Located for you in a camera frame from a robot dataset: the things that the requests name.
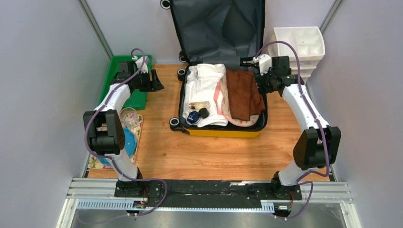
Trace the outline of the brown towel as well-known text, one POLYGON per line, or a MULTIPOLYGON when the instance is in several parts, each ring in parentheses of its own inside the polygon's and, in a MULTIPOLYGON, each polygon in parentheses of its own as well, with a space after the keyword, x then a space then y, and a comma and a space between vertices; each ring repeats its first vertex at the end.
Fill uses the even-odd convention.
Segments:
POLYGON ((249 121, 251 116, 260 116, 266 110, 252 71, 227 70, 226 85, 232 118, 249 121))

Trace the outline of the white towel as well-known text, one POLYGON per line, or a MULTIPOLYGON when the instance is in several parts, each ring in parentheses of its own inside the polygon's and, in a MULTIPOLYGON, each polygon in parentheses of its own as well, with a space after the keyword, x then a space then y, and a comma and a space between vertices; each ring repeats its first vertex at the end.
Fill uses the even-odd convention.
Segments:
POLYGON ((226 73, 225 65, 197 64, 190 66, 188 70, 189 74, 187 75, 185 84, 182 117, 187 118, 190 114, 190 103, 209 102, 209 116, 200 119, 197 122, 197 127, 205 127, 207 125, 227 126, 228 120, 223 115, 218 114, 214 100, 217 84, 226 73))

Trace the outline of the frosted gold pump bottle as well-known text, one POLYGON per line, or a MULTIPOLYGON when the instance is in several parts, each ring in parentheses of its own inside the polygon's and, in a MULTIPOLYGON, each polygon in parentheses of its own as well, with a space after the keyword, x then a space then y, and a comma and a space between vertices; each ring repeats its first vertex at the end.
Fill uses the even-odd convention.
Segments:
POLYGON ((200 110, 203 108, 209 109, 210 108, 210 102, 209 101, 201 101, 201 102, 191 102, 188 104, 188 107, 191 110, 200 110))

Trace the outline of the blue round cream jar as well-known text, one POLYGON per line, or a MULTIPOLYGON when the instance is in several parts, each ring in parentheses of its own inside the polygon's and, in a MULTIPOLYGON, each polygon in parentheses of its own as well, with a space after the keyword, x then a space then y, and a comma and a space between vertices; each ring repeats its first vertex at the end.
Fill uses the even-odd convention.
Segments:
POLYGON ((198 122, 200 121, 201 117, 199 115, 199 112, 197 111, 192 111, 188 114, 186 121, 190 124, 190 125, 197 125, 198 122))

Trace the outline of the small black jar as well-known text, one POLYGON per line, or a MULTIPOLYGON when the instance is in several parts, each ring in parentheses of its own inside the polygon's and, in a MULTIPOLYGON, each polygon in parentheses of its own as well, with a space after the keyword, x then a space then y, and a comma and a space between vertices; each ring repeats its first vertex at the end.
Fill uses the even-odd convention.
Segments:
POLYGON ((201 108, 198 114, 201 119, 206 119, 210 115, 210 112, 207 108, 201 108))

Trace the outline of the yellow Pikachu hard-shell suitcase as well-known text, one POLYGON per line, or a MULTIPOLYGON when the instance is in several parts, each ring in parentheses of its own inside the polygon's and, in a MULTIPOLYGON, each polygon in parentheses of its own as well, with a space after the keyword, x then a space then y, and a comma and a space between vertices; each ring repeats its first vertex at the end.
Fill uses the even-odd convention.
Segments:
MULTIPOLYGON (((179 60, 189 67, 200 64, 223 63, 229 69, 251 70, 259 73, 252 58, 263 46, 265 29, 265 6, 263 0, 163 0, 163 9, 172 15, 180 43, 179 60)), ((268 122, 264 111, 257 122, 249 127, 233 124, 197 127, 186 122, 185 84, 189 69, 179 69, 178 80, 182 83, 178 117, 169 121, 172 131, 191 136, 254 138, 260 135, 268 122)))

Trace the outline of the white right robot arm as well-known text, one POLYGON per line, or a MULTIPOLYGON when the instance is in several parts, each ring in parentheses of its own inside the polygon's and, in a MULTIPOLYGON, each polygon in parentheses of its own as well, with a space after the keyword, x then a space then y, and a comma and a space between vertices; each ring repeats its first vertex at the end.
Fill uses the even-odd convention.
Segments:
POLYGON ((279 181, 271 185, 271 193, 283 199, 290 193, 290 186, 298 184, 309 174, 326 177, 330 165, 336 160, 341 139, 337 126, 330 126, 311 101, 300 76, 292 74, 289 57, 270 57, 267 54, 254 57, 259 67, 258 84, 266 93, 278 92, 288 103, 301 129, 301 136, 293 149, 293 161, 277 174, 279 181))

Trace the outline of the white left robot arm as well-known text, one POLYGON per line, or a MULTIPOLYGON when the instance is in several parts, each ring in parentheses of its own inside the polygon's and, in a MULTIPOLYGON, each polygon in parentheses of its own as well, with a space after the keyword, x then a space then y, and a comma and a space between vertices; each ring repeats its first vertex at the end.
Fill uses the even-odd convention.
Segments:
POLYGON ((140 197, 145 191, 145 180, 125 151, 125 134, 119 114, 133 91, 156 92, 164 86, 156 71, 148 70, 146 57, 126 61, 125 65, 124 70, 115 73, 101 104, 84 113, 85 145, 91 155, 107 160, 116 171, 118 190, 127 190, 133 197, 140 197))

